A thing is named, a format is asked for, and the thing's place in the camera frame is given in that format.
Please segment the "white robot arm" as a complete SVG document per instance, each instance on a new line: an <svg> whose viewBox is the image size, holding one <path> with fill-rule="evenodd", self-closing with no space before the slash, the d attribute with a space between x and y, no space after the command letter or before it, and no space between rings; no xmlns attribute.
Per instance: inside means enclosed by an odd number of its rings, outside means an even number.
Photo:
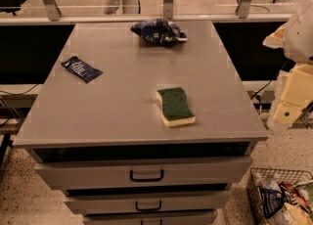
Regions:
<svg viewBox="0 0 313 225"><path fill-rule="evenodd" d="M289 72L279 72L268 127L289 128L298 120L305 123L313 102L313 0L304 0L286 23L264 39L263 45L282 48L285 57L295 62Z"/></svg>

